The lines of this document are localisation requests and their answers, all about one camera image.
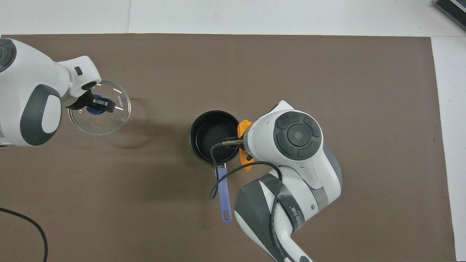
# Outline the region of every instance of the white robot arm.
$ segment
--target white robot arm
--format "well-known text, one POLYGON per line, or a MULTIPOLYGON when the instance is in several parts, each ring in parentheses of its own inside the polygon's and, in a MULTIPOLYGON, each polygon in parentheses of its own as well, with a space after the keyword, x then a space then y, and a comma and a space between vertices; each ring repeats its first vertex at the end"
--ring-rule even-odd
POLYGON ((243 135, 247 154, 278 166, 241 188, 234 206, 243 231, 275 261, 310 262, 291 239, 328 204, 342 188, 341 169, 323 144, 316 120, 279 102, 253 122, 243 135))
POLYGON ((115 104, 90 89, 101 81, 87 56, 54 62, 16 40, 0 39, 0 146, 37 146, 56 132, 62 107, 93 104, 113 111, 115 104))

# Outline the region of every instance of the white floor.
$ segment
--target white floor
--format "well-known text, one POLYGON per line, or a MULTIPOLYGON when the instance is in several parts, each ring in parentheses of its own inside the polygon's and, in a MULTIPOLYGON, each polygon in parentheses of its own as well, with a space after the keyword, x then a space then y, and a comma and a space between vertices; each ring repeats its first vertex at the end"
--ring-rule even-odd
POLYGON ((2 34, 432 37, 457 260, 466 260, 466 31, 430 0, 0 0, 2 34))

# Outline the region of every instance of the transparent pot lid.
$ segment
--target transparent pot lid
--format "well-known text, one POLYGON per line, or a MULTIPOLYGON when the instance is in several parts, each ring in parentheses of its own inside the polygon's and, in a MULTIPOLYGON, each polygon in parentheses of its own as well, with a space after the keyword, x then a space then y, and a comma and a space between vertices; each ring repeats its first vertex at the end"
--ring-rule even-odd
POLYGON ((131 113, 131 103, 126 92, 119 85, 104 81, 91 89, 92 94, 110 99, 115 103, 112 113, 85 106, 82 109, 68 109, 68 114, 75 126, 84 133, 103 136, 120 130, 131 113))

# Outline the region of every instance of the black cable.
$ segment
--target black cable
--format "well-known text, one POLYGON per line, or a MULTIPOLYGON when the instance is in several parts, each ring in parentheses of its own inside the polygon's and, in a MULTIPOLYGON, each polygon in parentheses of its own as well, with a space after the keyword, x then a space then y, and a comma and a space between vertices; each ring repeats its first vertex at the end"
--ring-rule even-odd
POLYGON ((41 233, 41 236, 42 236, 42 240, 44 240, 44 260, 43 260, 43 262, 46 262, 47 261, 47 253, 48 253, 47 238, 45 237, 44 230, 42 230, 42 228, 39 226, 39 224, 37 224, 36 221, 28 218, 27 216, 25 216, 23 214, 20 214, 20 213, 16 213, 15 211, 11 211, 11 210, 4 209, 4 208, 1 208, 1 207, 0 207, 0 211, 8 213, 8 214, 15 215, 17 217, 20 217, 20 218, 28 221, 29 223, 33 224, 39 230, 39 232, 41 233))
POLYGON ((226 175, 224 175, 222 178, 220 179, 217 179, 217 182, 215 183, 215 185, 213 185, 212 189, 210 190, 210 199, 214 199, 215 198, 215 195, 212 195, 212 193, 214 191, 216 191, 216 188, 219 186, 220 182, 223 181, 225 178, 227 178, 228 176, 230 176, 231 174, 235 173, 236 171, 239 171, 245 167, 248 167, 250 165, 268 165, 268 166, 271 166, 273 169, 275 169, 275 171, 277 171, 277 175, 278 175, 278 179, 281 180, 281 172, 280 170, 278 169, 277 166, 275 166, 274 164, 270 163, 270 162, 266 162, 266 161, 257 161, 257 162, 252 162, 252 163, 247 163, 247 164, 244 164, 244 165, 240 165, 238 166, 237 168, 231 170, 230 172, 228 172, 226 175))
MULTIPOLYGON (((221 142, 220 143, 216 143, 215 145, 213 145, 211 148, 210 148, 210 157, 212 158, 212 162, 213 162, 213 165, 215 167, 215 178, 216 180, 219 180, 219 169, 217 167, 217 162, 215 162, 215 157, 213 156, 213 150, 216 148, 216 147, 219 147, 223 145, 221 142)), ((215 197, 217 195, 217 190, 218 190, 218 185, 215 187, 215 192, 213 193, 213 197, 215 197)))

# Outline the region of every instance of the orange gripper pad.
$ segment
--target orange gripper pad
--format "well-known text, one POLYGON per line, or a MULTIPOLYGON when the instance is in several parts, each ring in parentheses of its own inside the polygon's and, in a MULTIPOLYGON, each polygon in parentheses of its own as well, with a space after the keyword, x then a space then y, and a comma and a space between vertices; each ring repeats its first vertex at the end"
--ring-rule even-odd
MULTIPOLYGON (((250 124, 252 124, 252 122, 249 120, 241 121, 241 123, 238 125, 238 137, 239 138, 244 134, 244 132, 246 131, 247 127, 250 124)), ((247 163, 254 162, 254 159, 247 160, 247 153, 244 150, 240 149, 240 161, 241 161, 241 164, 244 165, 247 163)), ((246 171, 249 171, 251 170, 251 167, 253 166, 250 165, 250 166, 245 167, 244 169, 246 169, 246 171)))

